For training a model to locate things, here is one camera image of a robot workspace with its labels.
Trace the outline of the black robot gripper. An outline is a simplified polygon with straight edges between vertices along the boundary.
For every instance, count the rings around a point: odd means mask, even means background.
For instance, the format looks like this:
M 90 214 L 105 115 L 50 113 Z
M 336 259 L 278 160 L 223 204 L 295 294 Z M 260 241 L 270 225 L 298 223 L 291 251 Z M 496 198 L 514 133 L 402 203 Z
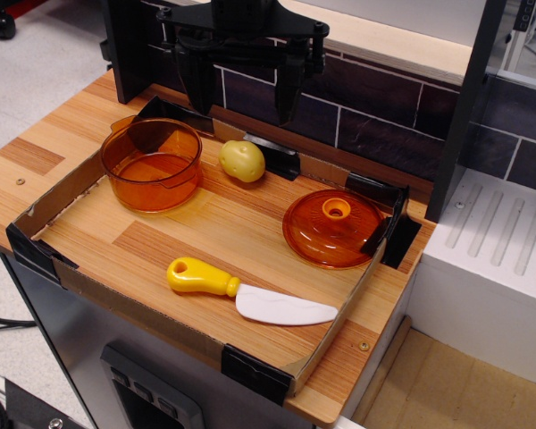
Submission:
M 278 1 L 210 1 L 157 13 L 192 107 L 209 114 L 215 68 L 245 65 L 277 69 L 275 107 L 280 126 L 292 122 L 306 75 L 324 70 L 323 41 L 330 27 Z

